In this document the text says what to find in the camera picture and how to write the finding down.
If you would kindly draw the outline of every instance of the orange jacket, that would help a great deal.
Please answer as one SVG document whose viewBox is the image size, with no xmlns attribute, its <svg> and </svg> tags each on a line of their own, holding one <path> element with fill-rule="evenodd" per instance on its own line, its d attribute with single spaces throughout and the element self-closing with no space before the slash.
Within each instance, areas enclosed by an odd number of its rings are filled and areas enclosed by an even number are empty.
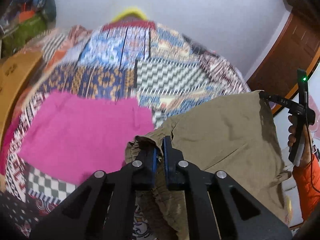
<svg viewBox="0 0 320 240">
<path fill-rule="evenodd" d="M 311 185 L 311 163 L 303 168 L 295 166 L 292 174 L 298 187 L 302 218 L 306 220 L 320 200 L 320 193 Z M 320 190 L 320 167 L 314 155 L 312 155 L 312 182 L 313 186 Z"/>
</svg>

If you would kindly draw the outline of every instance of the person's arm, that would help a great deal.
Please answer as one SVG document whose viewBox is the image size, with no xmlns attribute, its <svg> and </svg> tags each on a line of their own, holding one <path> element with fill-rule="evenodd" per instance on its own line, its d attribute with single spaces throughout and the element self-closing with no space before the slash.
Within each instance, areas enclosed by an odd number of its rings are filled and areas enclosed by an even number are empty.
<svg viewBox="0 0 320 240">
<path fill-rule="evenodd" d="M 295 129 L 296 128 L 293 125 L 289 127 L 289 132 L 291 134 L 289 135 L 288 146 L 292 146 L 296 141 L 296 138 L 294 137 Z M 320 200 L 320 193 L 314 190 L 311 185 L 311 162 L 312 183 L 313 186 L 318 190 L 320 190 L 320 167 L 315 155 L 312 155 L 311 159 L 308 131 L 306 126 L 303 128 L 303 133 L 305 137 L 305 147 L 303 149 L 300 165 L 298 167 L 294 166 L 292 174 L 297 183 L 302 218 L 303 220 L 306 220 Z"/>
</svg>

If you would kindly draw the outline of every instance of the wooden door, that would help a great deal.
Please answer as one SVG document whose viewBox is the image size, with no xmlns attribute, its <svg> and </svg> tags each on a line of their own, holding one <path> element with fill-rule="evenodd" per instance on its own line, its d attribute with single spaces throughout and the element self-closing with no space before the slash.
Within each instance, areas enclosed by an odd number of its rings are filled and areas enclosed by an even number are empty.
<svg viewBox="0 0 320 240">
<path fill-rule="evenodd" d="M 291 14 L 275 45 L 249 78 L 249 87 L 285 97 L 297 83 L 297 69 L 307 70 L 319 44 L 319 33 Z"/>
</svg>

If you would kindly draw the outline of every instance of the hand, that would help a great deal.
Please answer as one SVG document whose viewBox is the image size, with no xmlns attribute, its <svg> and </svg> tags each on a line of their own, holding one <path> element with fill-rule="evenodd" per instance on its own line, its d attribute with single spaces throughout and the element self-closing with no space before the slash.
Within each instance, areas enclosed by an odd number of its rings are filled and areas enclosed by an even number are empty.
<svg viewBox="0 0 320 240">
<path fill-rule="evenodd" d="M 291 123 L 293 123 L 292 115 L 289 115 L 288 119 Z M 296 127 L 291 125 L 288 130 L 290 133 L 289 138 L 288 138 L 289 139 L 288 146 L 292 147 L 293 143 L 296 141 L 296 138 L 294 136 L 296 133 Z M 303 132 L 303 135 L 305 138 L 305 143 L 304 143 L 304 149 L 303 149 L 303 153 L 302 153 L 299 167 L 305 167 L 311 162 L 310 144 L 309 144 L 308 130 L 307 130 L 306 125 L 303 126 L 302 132 Z"/>
</svg>

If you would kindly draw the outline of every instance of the paisley pattern fabric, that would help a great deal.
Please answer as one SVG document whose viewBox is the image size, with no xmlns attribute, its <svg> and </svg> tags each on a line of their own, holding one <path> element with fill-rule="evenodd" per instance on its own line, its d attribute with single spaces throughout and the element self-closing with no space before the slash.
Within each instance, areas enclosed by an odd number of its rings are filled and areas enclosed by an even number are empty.
<svg viewBox="0 0 320 240">
<path fill-rule="evenodd" d="M 50 43 L 50 36 L 45 40 Z M 0 210 L 10 211 L 8 219 L 26 236 L 76 188 L 76 185 L 68 187 L 63 181 L 55 181 L 50 174 L 42 173 L 41 167 L 30 166 L 18 155 L 33 117 L 53 90 L 97 100 L 136 97 L 140 106 L 152 109 L 155 127 L 169 116 L 185 113 L 217 96 L 249 91 L 237 69 L 226 59 L 177 31 L 150 21 L 110 23 L 94 31 L 73 27 L 60 47 L 50 50 L 54 64 L 48 64 L 48 69 L 52 71 L 41 79 L 22 109 L 20 124 L 8 151 L 6 192 L 0 193 L 3 203 Z M 143 71 L 135 68 L 138 61 L 153 62 L 144 76 Z M 176 77 L 175 68 L 184 70 L 184 78 Z M 183 85 L 189 80 L 189 73 L 197 73 L 205 82 Z M 174 85 L 159 85 L 166 82 Z M 56 184 L 61 195 L 53 194 Z M 156 239 L 138 205 L 132 239 Z"/>
</svg>

